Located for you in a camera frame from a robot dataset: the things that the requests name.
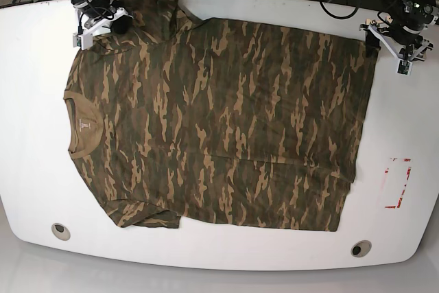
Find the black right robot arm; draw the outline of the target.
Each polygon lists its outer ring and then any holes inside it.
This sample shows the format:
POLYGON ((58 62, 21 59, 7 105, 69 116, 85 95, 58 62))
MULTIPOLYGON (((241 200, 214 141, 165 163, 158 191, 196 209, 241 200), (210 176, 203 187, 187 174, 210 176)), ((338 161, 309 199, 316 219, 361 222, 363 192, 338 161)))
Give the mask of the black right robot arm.
POLYGON ((132 13, 120 0, 70 0, 75 8, 78 30, 73 33, 73 45, 82 50, 93 46, 94 38, 115 33, 125 34, 132 25, 132 13))

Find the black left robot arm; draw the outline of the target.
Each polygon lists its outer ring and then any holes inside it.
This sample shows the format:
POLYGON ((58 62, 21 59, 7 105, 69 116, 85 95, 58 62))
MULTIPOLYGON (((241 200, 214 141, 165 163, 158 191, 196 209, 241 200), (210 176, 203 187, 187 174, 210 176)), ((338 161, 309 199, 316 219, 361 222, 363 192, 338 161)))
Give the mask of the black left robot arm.
POLYGON ((425 61, 425 53, 434 48, 421 33, 438 24, 438 0, 392 0, 377 17, 360 25, 368 55, 383 44, 398 60, 396 72, 409 75, 412 65, 425 61))

